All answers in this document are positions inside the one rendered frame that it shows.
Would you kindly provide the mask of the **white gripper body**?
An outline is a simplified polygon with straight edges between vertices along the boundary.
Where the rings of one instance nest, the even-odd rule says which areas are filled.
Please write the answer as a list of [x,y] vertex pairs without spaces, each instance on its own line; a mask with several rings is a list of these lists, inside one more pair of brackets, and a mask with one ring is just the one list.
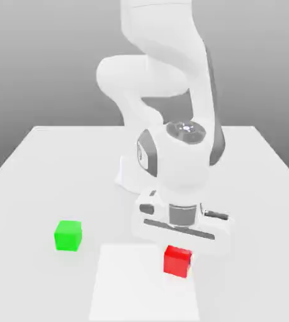
[[134,236],[192,252],[228,252],[231,248],[230,226],[230,219],[198,216],[192,227],[173,228],[138,213],[132,215]]

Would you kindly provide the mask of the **small red cube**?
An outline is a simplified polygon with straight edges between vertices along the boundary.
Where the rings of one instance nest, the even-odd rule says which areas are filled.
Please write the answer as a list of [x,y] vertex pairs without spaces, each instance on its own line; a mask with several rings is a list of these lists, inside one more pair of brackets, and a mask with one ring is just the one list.
[[165,273],[187,278],[191,265],[192,251],[168,245],[164,252]]

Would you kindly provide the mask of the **small green cube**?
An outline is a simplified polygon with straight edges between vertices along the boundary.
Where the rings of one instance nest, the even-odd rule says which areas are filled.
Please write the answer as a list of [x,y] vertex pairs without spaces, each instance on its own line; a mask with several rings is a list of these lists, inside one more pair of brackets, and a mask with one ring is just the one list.
[[61,220],[55,229],[54,239],[56,250],[78,251],[82,240],[81,222]]

